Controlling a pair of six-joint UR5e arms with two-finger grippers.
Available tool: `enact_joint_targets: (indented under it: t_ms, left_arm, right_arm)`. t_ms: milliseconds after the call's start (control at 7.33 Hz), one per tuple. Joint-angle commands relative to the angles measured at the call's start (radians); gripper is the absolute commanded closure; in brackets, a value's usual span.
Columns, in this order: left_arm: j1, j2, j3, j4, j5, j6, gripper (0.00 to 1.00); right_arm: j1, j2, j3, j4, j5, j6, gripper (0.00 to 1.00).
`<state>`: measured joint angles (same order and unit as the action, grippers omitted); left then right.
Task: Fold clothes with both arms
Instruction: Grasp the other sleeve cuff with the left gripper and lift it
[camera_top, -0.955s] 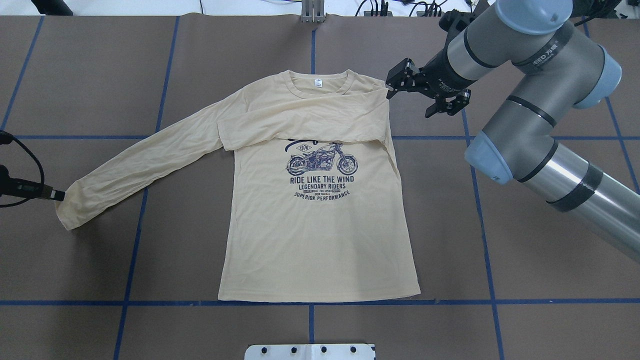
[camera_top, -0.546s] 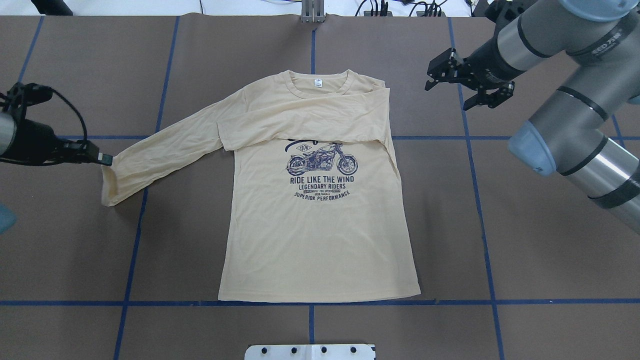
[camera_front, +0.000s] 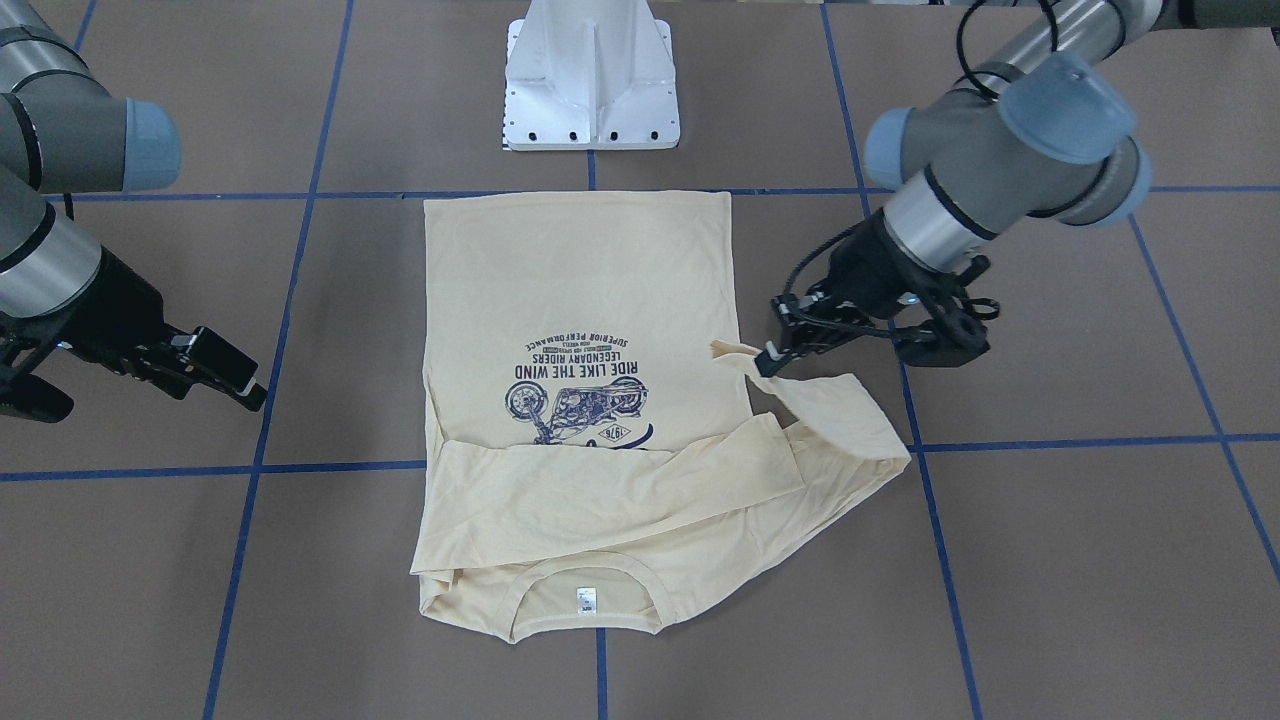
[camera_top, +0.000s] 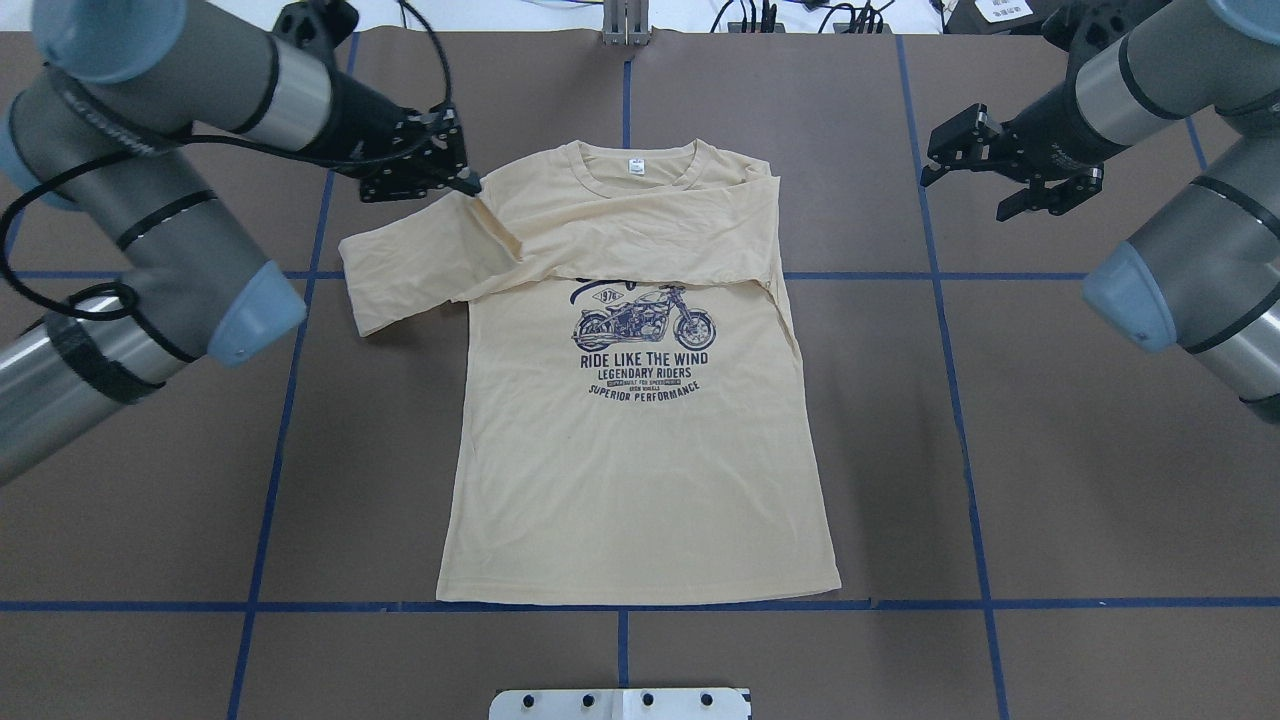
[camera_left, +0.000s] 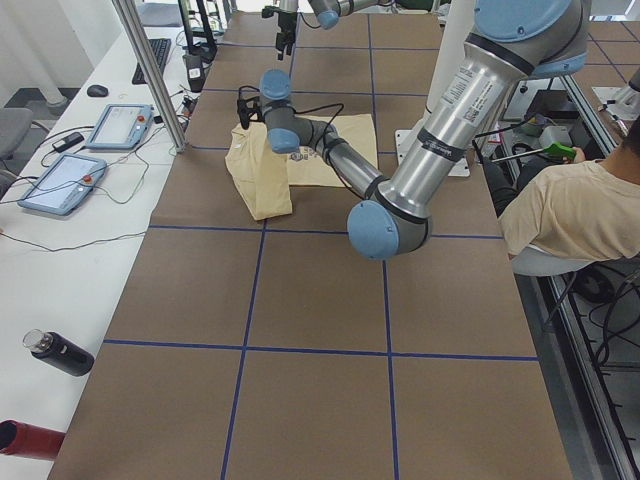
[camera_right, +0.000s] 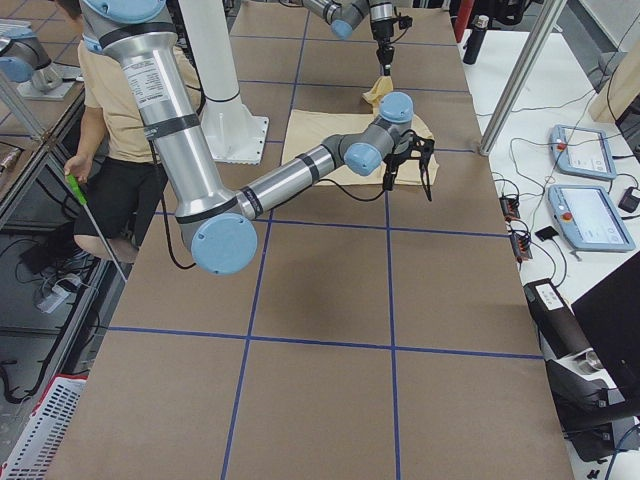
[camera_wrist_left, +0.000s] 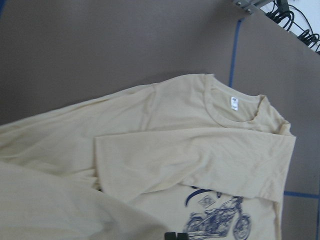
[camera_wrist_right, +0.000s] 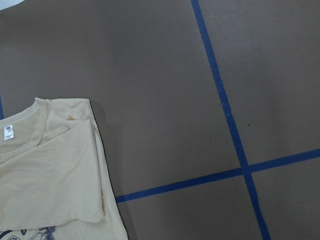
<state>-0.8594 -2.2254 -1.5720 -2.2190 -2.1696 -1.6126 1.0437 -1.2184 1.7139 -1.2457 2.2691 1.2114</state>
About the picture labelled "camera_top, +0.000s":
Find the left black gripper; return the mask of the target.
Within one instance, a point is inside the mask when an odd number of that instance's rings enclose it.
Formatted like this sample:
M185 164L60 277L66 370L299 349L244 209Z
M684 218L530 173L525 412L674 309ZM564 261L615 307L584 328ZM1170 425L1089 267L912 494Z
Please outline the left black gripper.
M358 178L361 202L424 199L435 190L476 197L483 178L471 170L465 135L453 102L421 113L410 108L396 126L390 150Z

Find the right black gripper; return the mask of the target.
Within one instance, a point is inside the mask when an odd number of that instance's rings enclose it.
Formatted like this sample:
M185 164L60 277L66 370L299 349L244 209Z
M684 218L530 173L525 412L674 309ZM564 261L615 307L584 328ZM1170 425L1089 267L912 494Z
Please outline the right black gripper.
M1001 123L975 102L932 129L920 187L955 172L993 172L1025 186L998 204L997 222L1024 211L1060 217L1098 195L1105 179L1103 168L1088 168L1050 187L1061 178L1050 160L1050 145L1060 138L1061 111L1048 104L1037 102Z

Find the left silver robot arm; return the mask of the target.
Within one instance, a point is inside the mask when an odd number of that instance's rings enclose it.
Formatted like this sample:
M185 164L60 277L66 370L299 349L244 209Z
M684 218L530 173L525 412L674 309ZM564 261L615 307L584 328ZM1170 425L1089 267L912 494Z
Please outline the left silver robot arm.
M291 281L184 159L223 143L357 179L365 202L470 196L451 96L401 106L343 72L346 1L293 1L261 29L209 1L36 1L45 63L3 115L3 173L20 195L90 215L131 266L50 299L3 351L3 480L12 482L201 357L237 366L293 331Z

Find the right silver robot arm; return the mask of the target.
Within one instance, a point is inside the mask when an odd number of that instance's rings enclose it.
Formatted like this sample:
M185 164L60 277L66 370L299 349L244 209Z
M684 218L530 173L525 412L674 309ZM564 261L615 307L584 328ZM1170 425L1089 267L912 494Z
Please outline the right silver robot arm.
M991 173L1005 222L1097 196L1114 159L1201 114L1233 141L1190 143L1188 176L1082 281L1091 310L1149 354L1196 360L1277 424L1277 4L1065 1L1042 24L1064 77L1006 120L983 102L934 127L919 183Z

